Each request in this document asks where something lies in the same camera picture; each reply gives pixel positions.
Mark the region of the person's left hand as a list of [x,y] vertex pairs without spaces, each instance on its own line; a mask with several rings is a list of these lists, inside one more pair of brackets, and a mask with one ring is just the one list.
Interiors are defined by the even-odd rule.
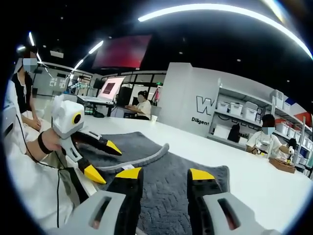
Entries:
[[60,137],[52,128],[49,128],[43,132],[42,140],[43,140],[45,147],[48,150],[50,151],[61,150]]

